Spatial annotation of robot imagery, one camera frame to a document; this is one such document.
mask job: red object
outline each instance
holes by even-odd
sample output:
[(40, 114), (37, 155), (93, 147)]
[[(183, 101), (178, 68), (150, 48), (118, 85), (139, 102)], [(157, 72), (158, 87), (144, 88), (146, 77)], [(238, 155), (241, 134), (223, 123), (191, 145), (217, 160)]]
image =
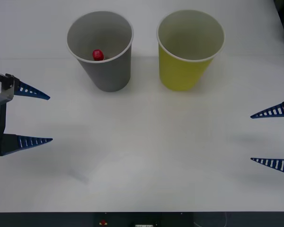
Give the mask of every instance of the red object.
[(95, 61), (102, 61), (104, 59), (104, 55), (100, 50), (93, 51), (93, 58)]
[(105, 220), (100, 221), (100, 225), (105, 226), (107, 225), (107, 222)]

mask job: red ball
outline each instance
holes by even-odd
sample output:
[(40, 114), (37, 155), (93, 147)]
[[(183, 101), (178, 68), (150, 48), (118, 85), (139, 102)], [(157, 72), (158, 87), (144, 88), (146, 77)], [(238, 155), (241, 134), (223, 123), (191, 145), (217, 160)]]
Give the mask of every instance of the red ball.
[(102, 61), (104, 59), (104, 55), (101, 50), (94, 50), (93, 58), (95, 61)]

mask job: cup rim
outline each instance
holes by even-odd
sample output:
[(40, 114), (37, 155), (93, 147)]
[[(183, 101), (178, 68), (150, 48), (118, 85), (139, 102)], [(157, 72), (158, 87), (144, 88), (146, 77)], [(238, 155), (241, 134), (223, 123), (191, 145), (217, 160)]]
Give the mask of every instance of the cup rim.
[[(117, 15), (119, 15), (120, 17), (122, 17), (124, 20), (126, 20), (126, 21), (128, 22), (128, 24), (129, 24), (129, 26), (131, 27), (131, 30), (132, 30), (132, 37), (131, 37), (131, 40), (130, 40), (128, 46), (127, 46), (121, 53), (119, 53), (118, 55), (116, 55), (115, 57), (110, 58), (110, 59), (107, 59), (107, 60), (103, 60), (103, 61), (90, 61), (90, 60), (86, 60), (86, 59), (83, 59), (83, 58), (81, 58), (81, 57), (75, 55), (75, 54), (71, 51), (70, 47), (68, 46), (68, 42), (67, 42), (67, 36), (68, 36), (68, 33), (69, 33), (70, 29), (71, 29), (71, 26), (72, 26), (77, 20), (79, 20), (81, 17), (83, 17), (83, 16), (85, 16), (85, 15), (87, 15), (87, 14), (96, 13), (96, 12), (109, 12), (109, 13), (117, 14)], [(123, 55), (123, 54), (130, 48), (130, 46), (132, 45), (132, 42), (133, 42), (133, 25), (132, 25), (132, 23), (131, 23), (128, 19), (126, 19), (124, 16), (122, 16), (122, 15), (120, 15), (119, 13), (116, 13), (116, 12), (114, 12), (114, 11), (108, 11), (108, 10), (94, 10), (94, 11), (90, 11), (90, 12), (85, 13), (85, 14), (83, 14), (83, 15), (77, 17), (76, 19), (74, 19), (73, 22), (71, 23), (71, 26), (70, 26), (70, 28), (68, 29), (67, 35), (66, 35), (67, 49), (69, 50), (69, 52), (70, 52), (76, 59), (78, 59), (78, 60), (80, 60), (80, 61), (87, 62), (87, 63), (101, 64), (101, 63), (105, 63), (105, 62), (112, 61), (112, 60), (114, 60), (114, 59), (120, 57), (121, 55)]]
[[(195, 12), (200, 12), (200, 13), (206, 14), (206, 15), (210, 16), (211, 18), (213, 18), (213, 19), (221, 26), (222, 31), (223, 31), (224, 40), (223, 40), (223, 44), (221, 45), (221, 48), (220, 48), (215, 54), (213, 54), (212, 56), (210, 56), (210, 57), (208, 57), (208, 58), (204, 58), (204, 59), (189, 60), (189, 59), (185, 59), (185, 58), (180, 58), (180, 57), (178, 57), (178, 56), (172, 54), (171, 52), (169, 52), (169, 51), (163, 46), (163, 44), (161, 43), (160, 38), (159, 38), (159, 27), (160, 27), (160, 25), (162, 24), (162, 22), (163, 22), (169, 15), (174, 14), (174, 13), (178, 13), (178, 12), (181, 12), (181, 11), (195, 11)], [(224, 48), (224, 45), (225, 45), (225, 30), (224, 30), (223, 26), (219, 23), (219, 21), (218, 21), (216, 18), (214, 18), (212, 15), (208, 14), (208, 13), (205, 13), (205, 12), (200, 11), (200, 10), (195, 10), (195, 9), (182, 9), (182, 10), (177, 10), (177, 11), (168, 13), (165, 17), (163, 17), (163, 18), (161, 19), (161, 21), (159, 22), (159, 25), (158, 25), (158, 27), (157, 27), (157, 40), (158, 40), (158, 43), (159, 43), (160, 47), (161, 47), (168, 55), (170, 55), (170, 56), (173, 57), (173, 58), (176, 58), (176, 59), (181, 60), (181, 61), (186, 61), (186, 62), (204, 62), (204, 61), (208, 61), (208, 60), (214, 58), (214, 57), (215, 57), (219, 52), (221, 52), (221, 50)]]

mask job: cable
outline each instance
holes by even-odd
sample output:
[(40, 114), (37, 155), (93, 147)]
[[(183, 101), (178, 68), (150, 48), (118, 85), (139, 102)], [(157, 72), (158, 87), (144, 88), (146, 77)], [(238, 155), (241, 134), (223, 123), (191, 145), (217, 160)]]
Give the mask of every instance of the cable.
[[(224, 225), (223, 227), (226, 227), (226, 226), (227, 226), (227, 213), (224, 212), (224, 214), (225, 214), (225, 225)], [(194, 222), (194, 225), (197, 226), (197, 227), (202, 227), (202, 226), (198, 225), (198, 224), (195, 223), (195, 222)]]

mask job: gray paper cup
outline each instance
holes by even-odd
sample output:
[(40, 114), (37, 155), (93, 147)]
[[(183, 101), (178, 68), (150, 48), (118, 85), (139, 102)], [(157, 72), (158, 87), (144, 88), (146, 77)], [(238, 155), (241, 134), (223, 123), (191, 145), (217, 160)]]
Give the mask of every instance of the gray paper cup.
[[(95, 11), (78, 18), (67, 34), (69, 51), (78, 59), (94, 84), (102, 91), (118, 91), (131, 77), (133, 26), (123, 16)], [(103, 61), (94, 61), (99, 49)]]

